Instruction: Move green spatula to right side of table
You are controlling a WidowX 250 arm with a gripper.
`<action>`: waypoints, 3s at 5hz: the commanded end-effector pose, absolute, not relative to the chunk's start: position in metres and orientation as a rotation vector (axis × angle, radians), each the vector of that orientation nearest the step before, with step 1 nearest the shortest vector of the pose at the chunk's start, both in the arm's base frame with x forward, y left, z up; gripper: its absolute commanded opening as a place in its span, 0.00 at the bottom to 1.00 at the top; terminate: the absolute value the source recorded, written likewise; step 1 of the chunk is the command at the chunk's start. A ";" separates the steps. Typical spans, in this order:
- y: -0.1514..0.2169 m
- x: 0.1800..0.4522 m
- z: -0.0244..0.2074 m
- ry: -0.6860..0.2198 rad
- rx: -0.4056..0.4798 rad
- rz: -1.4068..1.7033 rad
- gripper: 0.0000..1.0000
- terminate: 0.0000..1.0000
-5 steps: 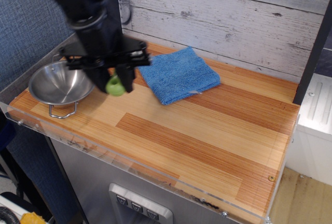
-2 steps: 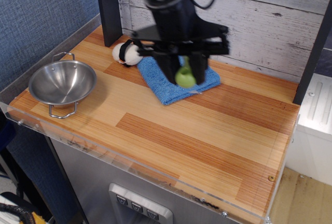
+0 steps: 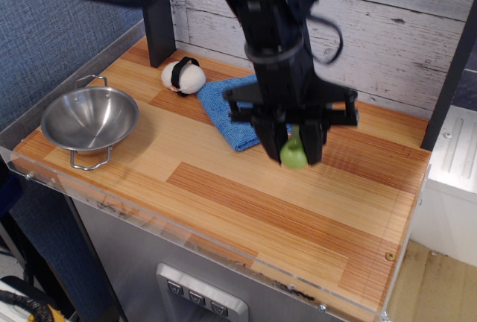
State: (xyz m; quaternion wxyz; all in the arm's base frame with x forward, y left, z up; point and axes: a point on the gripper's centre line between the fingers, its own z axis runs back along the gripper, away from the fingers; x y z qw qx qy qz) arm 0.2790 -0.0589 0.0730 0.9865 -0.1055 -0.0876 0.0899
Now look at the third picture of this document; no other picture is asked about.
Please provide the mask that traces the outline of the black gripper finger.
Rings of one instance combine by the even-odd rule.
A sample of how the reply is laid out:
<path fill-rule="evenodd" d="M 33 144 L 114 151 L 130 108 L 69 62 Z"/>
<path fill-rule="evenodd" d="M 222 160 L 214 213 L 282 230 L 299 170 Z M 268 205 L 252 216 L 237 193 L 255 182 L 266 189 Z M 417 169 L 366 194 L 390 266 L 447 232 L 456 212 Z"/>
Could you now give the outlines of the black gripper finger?
<path fill-rule="evenodd" d="M 285 122 L 275 118 L 253 116 L 252 126 L 267 155 L 279 164 L 282 163 L 280 153 L 288 141 L 288 129 Z"/>
<path fill-rule="evenodd" d="M 322 161 L 326 129 L 321 121 L 307 120 L 299 124 L 300 139 L 309 165 Z"/>

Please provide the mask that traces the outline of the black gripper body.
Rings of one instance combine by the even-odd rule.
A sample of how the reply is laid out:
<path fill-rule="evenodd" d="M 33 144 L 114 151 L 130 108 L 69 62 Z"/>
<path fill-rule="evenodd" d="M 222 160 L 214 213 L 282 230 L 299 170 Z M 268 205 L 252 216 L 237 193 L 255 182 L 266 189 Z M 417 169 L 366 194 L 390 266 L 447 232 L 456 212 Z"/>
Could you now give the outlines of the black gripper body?
<path fill-rule="evenodd" d="M 327 127 L 358 124 L 357 92 L 320 79 L 304 42 L 272 54 L 245 46 L 253 63 L 256 82 L 224 91 L 233 121 L 250 121 L 256 114 L 239 102 L 271 113 L 278 122 L 298 124 L 322 121 Z"/>

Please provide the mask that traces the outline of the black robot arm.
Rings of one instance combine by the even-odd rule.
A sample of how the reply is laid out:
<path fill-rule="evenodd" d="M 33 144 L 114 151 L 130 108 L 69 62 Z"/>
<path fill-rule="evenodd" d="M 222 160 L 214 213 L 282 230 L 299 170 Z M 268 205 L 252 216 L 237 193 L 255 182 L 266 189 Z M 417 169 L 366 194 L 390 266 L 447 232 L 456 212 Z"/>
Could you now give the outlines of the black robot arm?
<path fill-rule="evenodd" d="M 334 124 L 358 124 L 357 92 L 315 72 L 307 20 L 317 0 L 226 0 L 244 32 L 256 80 L 223 97 L 232 121 L 250 122 L 268 156 L 280 164 L 295 156 L 322 160 Z"/>

